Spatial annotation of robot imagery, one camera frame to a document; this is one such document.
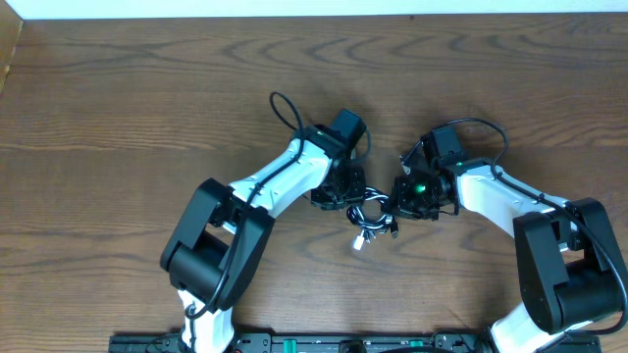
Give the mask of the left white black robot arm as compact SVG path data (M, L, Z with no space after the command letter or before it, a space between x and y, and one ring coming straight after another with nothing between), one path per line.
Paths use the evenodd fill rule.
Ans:
M192 194L160 266L184 309L186 352L223 352L235 336L232 309L250 285L276 218L327 182L350 186L352 152L365 125L309 126L257 173L223 185L213 178Z

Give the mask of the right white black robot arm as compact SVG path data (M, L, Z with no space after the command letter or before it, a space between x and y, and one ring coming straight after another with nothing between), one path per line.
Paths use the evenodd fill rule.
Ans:
M547 195L487 159L418 160L395 179L387 212L437 220L451 206L477 213L515 244L522 298L474 344L477 352L543 352L627 323L627 269L605 207Z

